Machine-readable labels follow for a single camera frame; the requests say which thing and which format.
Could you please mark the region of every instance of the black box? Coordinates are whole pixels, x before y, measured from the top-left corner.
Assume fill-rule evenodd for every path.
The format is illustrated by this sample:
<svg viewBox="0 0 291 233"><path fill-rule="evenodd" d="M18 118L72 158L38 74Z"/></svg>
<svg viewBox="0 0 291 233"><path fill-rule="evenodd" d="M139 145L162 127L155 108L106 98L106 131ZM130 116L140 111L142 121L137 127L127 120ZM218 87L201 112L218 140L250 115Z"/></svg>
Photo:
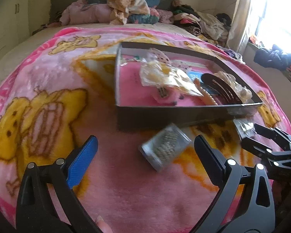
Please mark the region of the black box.
<svg viewBox="0 0 291 233"><path fill-rule="evenodd" d="M168 53L177 53L213 61L218 65L218 71L232 74L236 81L252 92L252 99L247 104L217 105L217 106L120 106L119 105L119 77L121 55L145 57L149 48L159 49L168 56ZM263 104L259 96L241 77L216 57L172 46L163 46L149 43L122 42L119 46L115 61L115 104L117 108L117 125L119 130L134 131L144 129L161 129L170 123L179 127L195 125L214 120L232 120L253 116L257 108Z"/></svg>

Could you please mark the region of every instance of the pile of clothes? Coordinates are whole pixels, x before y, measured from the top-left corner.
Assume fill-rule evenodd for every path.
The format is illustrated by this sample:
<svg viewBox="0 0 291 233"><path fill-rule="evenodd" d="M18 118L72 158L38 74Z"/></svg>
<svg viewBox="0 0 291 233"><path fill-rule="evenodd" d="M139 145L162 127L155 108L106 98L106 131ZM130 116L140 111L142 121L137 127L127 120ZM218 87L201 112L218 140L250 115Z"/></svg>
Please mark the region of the pile of clothes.
<svg viewBox="0 0 291 233"><path fill-rule="evenodd" d="M61 25L83 23L126 23L155 24L159 13L155 9L160 0L107 0L106 4L98 0L78 0L69 5L62 13Z"/></svg>
<svg viewBox="0 0 291 233"><path fill-rule="evenodd" d="M242 56L238 52L235 52L234 50L222 47L220 45L215 45L215 46L218 47L219 49L221 49L223 52L225 52L227 55L229 55L233 59L238 60L241 63L244 63L244 61L242 60Z"/></svg>
<svg viewBox="0 0 291 233"><path fill-rule="evenodd" d="M228 31L231 25L231 19L227 14L218 14L217 17L201 13L194 10L191 6L183 4L180 0L174 0L174 25L177 25L189 33L199 37L203 35L202 40L209 39L211 44L225 46Z"/></svg>
<svg viewBox="0 0 291 233"><path fill-rule="evenodd" d="M258 49L253 61L263 67L272 67L280 71L291 69L291 53L285 53L277 45L273 45L272 49Z"/></svg>

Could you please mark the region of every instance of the pink blanket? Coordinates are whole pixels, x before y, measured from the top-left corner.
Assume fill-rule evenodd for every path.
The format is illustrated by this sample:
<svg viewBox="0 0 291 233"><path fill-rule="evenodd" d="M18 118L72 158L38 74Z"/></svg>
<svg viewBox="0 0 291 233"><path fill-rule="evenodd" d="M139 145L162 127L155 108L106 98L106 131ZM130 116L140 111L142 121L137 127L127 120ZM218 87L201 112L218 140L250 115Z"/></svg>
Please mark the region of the pink blanket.
<svg viewBox="0 0 291 233"><path fill-rule="evenodd" d="M66 157L91 134L98 138L98 152L74 191L88 214L93 219L101 215L114 232L188 232L213 200L217 187L210 183L192 146L157 173L137 150L155 132L116 130L114 60L121 41L217 56L253 90L265 93L269 107L281 119L277 126L291 134L286 115L264 81L211 44L145 29L66 28L28 56L0 86L0 210L12 224L27 164L46 165ZM259 113L253 119L264 124ZM230 121L183 131L192 140L204 134L225 157L255 164L253 156L241 149ZM267 139L263 142L273 146ZM58 203L55 206L67 221Z"/></svg>

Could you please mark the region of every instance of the fingernail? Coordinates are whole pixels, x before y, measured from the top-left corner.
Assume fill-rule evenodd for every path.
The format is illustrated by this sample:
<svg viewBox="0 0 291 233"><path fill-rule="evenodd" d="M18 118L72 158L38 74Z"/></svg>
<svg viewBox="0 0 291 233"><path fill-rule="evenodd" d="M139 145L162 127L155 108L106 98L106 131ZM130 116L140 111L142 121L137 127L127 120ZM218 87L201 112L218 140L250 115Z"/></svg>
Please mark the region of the fingernail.
<svg viewBox="0 0 291 233"><path fill-rule="evenodd" d="M98 223L99 221L103 221L103 218L101 216L97 217L97 219L95 220L95 223Z"/></svg>

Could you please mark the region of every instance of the dark clothing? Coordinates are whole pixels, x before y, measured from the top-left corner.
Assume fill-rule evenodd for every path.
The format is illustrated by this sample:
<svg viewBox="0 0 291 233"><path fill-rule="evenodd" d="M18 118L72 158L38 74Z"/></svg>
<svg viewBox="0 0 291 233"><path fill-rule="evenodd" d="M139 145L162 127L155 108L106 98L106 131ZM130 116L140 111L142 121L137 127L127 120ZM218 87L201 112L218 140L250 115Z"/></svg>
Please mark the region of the dark clothing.
<svg viewBox="0 0 291 233"><path fill-rule="evenodd" d="M285 53L277 45L273 45L272 49L260 48L257 50L253 61L263 67L284 71L291 66L291 53Z"/></svg>
<svg viewBox="0 0 291 233"><path fill-rule="evenodd" d="M242 56L238 52L235 52L235 51L233 51L231 49L227 49L227 48L222 47L220 45L215 45L215 46L218 47L219 49L221 49L223 52L225 52L227 55L229 55L233 59L242 62Z"/></svg>
<svg viewBox="0 0 291 233"><path fill-rule="evenodd" d="M230 31L230 26L232 24L232 19L230 18L230 16L228 14L225 14L225 13L220 13L220 14L217 14L216 15L216 18L222 22L224 24L224 28L227 30L227 31Z"/></svg>
<svg viewBox="0 0 291 233"><path fill-rule="evenodd" d="M192 8L188 9L188 7L191 8L191 6L189 6L189 5L182 5L182 6L175 7L174 10L176 10L176 11L181 10L182 13L192 14L192 15L196 16L197 18L200 18L200 16Z"/></svg>
<svg viewBox="0 0 291 233"><path fill-rule="evenodd" d="M202 28L199 23L180 23L180 21L175 21L174 25L186 30L187 32L193 34L194 36L199 36L202 33Z"/></svg>

